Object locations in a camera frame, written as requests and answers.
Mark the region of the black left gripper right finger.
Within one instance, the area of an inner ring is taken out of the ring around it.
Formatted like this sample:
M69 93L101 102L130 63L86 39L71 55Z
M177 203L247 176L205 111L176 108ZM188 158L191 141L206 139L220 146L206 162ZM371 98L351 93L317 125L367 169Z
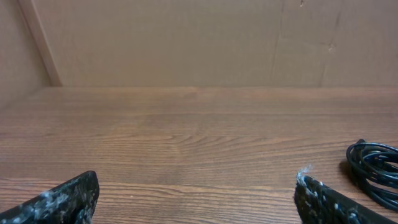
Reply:
M300 170L294 203L303 224L397 224Z

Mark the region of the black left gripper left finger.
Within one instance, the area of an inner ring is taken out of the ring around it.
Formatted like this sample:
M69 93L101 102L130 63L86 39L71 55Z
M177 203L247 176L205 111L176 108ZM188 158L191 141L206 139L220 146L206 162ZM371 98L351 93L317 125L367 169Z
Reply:
M1 213L1 224L92 224L100 186L88 170Z

